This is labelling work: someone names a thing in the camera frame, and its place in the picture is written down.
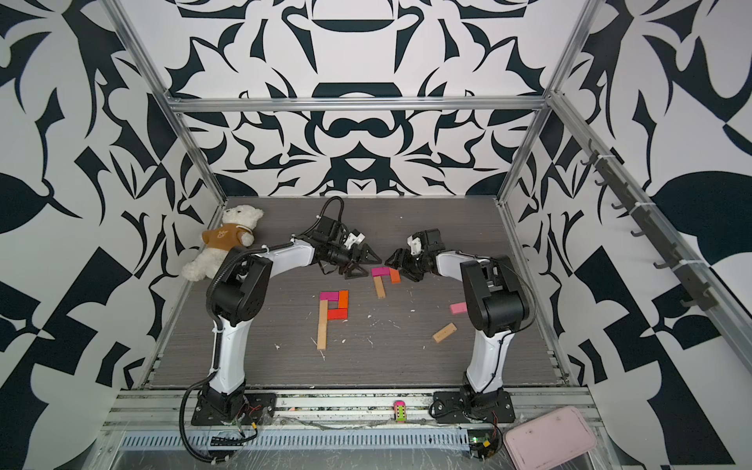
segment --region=black cable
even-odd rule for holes
[[[504,338],[499,340],[499,354],[496,355],[496,367],[493,369],[493,372],[491,372],[491,380],[488,381],[488,384],[486,384],[486,386],[483,387],[480,393],[485,392],[488,386],[493,382],[493,379],[496,378],[496,371],[499,370],[499,363],[502,361],[502,351],[504,350],[504,340],[510,336],[512,336],[511,333],[508,335],[505,335]]]
[[[254,431],[256,431],[253,435],[249,435],[246,438],[243,439],[231,439],[231,438],[214,438],[214,445],[238,445],[238,444],[245,444],[246,442],[250,442],[259,435],[259,429],[254,427]]]
[[[440,406],[444,407],[444,411],[442,411],[441,413],[436,413],[436,407],[437,407],[438,405],[440,405]],[[431,404],[431,405],[430,405],[430,406],[428,407],[428,415],[429,415],[429,416],[430,416],[431,418],[433,418],[433,419],[437,419],[437,418],[445,417],[445,416],[447,416],[448,414],[454,413],[455,411],[461,411],[461,410],[462,410],[461,408],[447,409],[447,408],[446,408],[446,404],[445,404],[445,403],[444,403],[444,402],[443,402],[442,400],[440,400],[440,399],[436,399],[436,400],[434,400],[434,402],[433,402],[433,403],[432,403],[432,404]]]
[[[190,396],[190,393],[199,387],[203,387],[204,384],[207,384],[211,379],[214,378],[214,375],[216,374],[217,374],[217,371],[214,371],[211,374],[209,374],[205,379],[198,381],[195,384],[188,387],[186,392],[183,394],[183,399],[180,401],[180,411],[177,416],[177,429],[180,432],[180,441],[183,443],[183,447],[186,448],[186,450],[188,451],[191,457],[203,463],[226,462],[229,459],[229,456],[225,455],[223,457],[211,457],[211,456],[199,453],[188,442],[188,436],[186,435],[186,425],[183,420],[184,420],[185,413],[186,413],[186,403],[188,402],[188,397]]]
[[[300,233],[300,235],[294,235],[295,238],[302,237],[303,235],[307,235],[311,230],[315,229],[317,225],[319,225],[319,222],[321,221],[321,217],[323,217],[324,212],[326,212],[326,208],[329,206],[329,204],[332,203],[332,201],[339,200],[339,214],[337,214],[337,222],[342,222],[342,211],[344,211],[344,200],[343,198],[339,196],[333,196],[324,202],[324,206],[321,208],[321,212],[319,212],[319,216],[316,217],[316,222],[310,227],[308,227],[306,230]]]
[[[499,265],[500,266],[504,266],[512,274],[514,274],[515,276],[517,276],[517,279],[519,279],[520,282],[527,288],[527,292],[528,292],[528,294],[530,294],[530,302],[532,303],[532,306],[533,306],[532,315],[530,315],[530,323],[528,323],[527,325],[525,325],[522,328],[518,329],[515,333],[523,332],[526,329],[528,329],[533,323],[535,323],[535,317],[538,315],[538,303],[535,301],[535,294],[533,293],[532,287],[530,286],[530,284],[528,284],[522,278],[522,276],[520,276],[515,270],[513,270],[512,268],[510,268],[509,266],[507,266],[505,264],[501,264],[500,262],[499,262]]]

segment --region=red block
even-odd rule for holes
[[[326,312],[327,320],[347,320],[346,308],[331,308]]]

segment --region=patterned backdrop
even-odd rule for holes
[[[53,468],[139,378],[217,202],[98,2],[0,0],[0,110],[0,468]]]
[[[584,0],[127,0],[175,97],[541,95]],[[525,111],[192,114],[227,194],[496,194]]]
[[[750,17],[750,2],[607,0],[564,86],[747,308]],[[752,376],[703,312],[682,306],[686,290],[652,266],[660,256],[583,159],[551,117],[509,200],[574,381],[628,465],[749,468]]]

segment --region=magenta block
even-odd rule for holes
[[[333,300],[334,302],[338,302],[339,292],[322,292],[319,296],[319,300]]]
[[[468,305],[466,302],[461,304],[452,304],[449,306],[452,309],[452,315],[466,314],[468,313]]]
[[[371,268],[371,276],[377,277],[377,276],[388,276],[389,275],[389,268],[383,267],[383,268]]]

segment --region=teddy bear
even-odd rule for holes
[[[183,266],[183,277],[193,282],[204,276],[214,277],[227,257],[227,252],[238,245],[249,247],[253,244],[253,229],[263,215],[264,211],[250,205],[239,205],[224,211],[222,226],[201,234],[206,248],[195,260]]]

